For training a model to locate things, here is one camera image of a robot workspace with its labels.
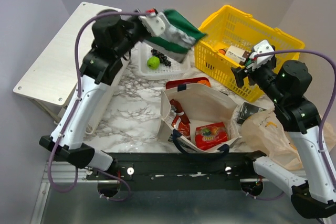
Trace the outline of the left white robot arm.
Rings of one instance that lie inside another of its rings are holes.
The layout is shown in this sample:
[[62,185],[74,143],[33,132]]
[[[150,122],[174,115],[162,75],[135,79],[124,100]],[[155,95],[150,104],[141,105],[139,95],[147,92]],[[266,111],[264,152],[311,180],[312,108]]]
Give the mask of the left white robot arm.
[[[74,94],[54,131],[39,141],[40,146],[50,151],[50,161],[57,155],[76,168],[98,169],[104,179],[116,175],[113,157],[85,144],[83,138],[94,110],[123,67],[124,55],[136,43],[152,36],[146,27],[148,19],[148,13],[104,10],[82,25],[75,40]],[[89,25],[94,39],[80,63],[79,42]]]

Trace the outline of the dark toy grape bunch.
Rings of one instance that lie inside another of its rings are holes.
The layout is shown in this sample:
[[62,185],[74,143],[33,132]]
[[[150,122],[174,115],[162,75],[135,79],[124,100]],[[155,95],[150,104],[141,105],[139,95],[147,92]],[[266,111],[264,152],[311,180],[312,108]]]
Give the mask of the dark toy grape bunch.
[[168,60],[168,57],[165,54],[157,51],[156,49],[151,49],[150,52],[152,53],[152,56],[159,59],[160,63],[164,64],[166,67],[171,66],[171,62]]

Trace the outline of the green snack packet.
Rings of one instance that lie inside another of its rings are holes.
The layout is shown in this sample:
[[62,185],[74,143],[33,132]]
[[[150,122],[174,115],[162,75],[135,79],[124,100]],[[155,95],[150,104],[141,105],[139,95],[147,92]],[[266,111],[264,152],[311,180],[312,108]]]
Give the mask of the green snack packet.
[[161,11],[167,17],[170,25],[160,37],[145,39],[145,43],[169,58],[183,63],[188,52],[206,34],[201,32],[175,9]]

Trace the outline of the peach plastic grocery bag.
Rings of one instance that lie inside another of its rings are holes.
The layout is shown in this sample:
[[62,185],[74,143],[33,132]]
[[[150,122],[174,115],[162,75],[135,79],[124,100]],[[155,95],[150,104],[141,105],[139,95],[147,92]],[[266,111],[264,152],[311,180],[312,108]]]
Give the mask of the peach plastic grocery bag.
[[295,143],[284,131],[273,110],[250,116],[241,127],[243,141],[252,151],[264,152],[287,170],[303,169]]

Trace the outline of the green toy apple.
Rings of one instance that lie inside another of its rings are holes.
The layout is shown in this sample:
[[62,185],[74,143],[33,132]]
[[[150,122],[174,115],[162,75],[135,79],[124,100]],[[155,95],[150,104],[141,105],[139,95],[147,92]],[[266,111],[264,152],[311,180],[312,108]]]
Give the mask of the green toy apple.
[[150,69],[157,69],[160,66],[160,60],[158,57],[152,56],[147,60],[146,65]]

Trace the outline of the beige canvas tote bag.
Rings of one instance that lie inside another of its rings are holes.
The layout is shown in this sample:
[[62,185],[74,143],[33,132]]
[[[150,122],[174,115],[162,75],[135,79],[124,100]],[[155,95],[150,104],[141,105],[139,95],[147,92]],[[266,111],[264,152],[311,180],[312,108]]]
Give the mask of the beige canvas tote bag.
[[[181,105],[190,120],[191,140],[185,138],[170,123],[173,119],[170,100]],[[161,92],[161,118],[157,137],[161,142],[170,142],[188,153],[223,153],[242,139],[234,115],[238,105],[229,96],[203,84],[179,85]],[[223,122],[228,133],[228,141],[206,151],[195,144],[196,128]]]

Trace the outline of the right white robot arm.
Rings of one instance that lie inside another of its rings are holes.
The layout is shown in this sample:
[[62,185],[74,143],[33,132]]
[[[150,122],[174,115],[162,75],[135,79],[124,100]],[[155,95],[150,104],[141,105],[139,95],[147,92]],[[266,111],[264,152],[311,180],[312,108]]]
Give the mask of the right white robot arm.
[[335,214],[335,189],[331,175],[335,169],[325,141],[319,138],[321,117],[316,106],[304,97],[312,76],[307,66],[297,60],[286,61],[278,73],[273,64],[259,68],[232,68],[238,87],[248,78],[257,84],[275,105],[276,118],[292,139],[300,156],[306,178],[275,164],[260,155],[243,162],[242,173],[249,178],[265,177],[290,197],[295,210],[304,218],[319,219]]

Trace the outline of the orange toy pumpkin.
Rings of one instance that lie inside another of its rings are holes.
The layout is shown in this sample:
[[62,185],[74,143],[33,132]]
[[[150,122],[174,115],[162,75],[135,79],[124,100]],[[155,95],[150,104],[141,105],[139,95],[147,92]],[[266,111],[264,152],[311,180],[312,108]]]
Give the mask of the orange toy pumpkin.
[[206,85],[206,86],[208,86],[208,87],[212,87],[212,86],[211,86],[211,83],[210,83],[208,80],[200,80],[200,81],[198,81],[197,83]]

